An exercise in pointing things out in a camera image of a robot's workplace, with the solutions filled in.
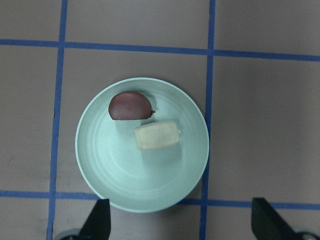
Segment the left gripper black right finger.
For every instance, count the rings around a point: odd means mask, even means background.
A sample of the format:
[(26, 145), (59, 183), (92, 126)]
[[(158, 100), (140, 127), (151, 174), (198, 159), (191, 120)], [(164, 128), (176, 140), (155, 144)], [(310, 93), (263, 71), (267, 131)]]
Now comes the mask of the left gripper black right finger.
[(298, 240), (300, 238), (299, 234), (262, 197), (252, 199), (251, 230), (257, 240)]

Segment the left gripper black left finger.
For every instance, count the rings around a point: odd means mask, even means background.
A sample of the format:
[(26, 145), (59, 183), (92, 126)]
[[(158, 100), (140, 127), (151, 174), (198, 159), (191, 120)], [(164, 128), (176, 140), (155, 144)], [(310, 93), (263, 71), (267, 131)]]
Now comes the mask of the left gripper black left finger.
[(109, 199), (97, 200), (78, 236), (81, 240), (108, 240), (111, 234)]

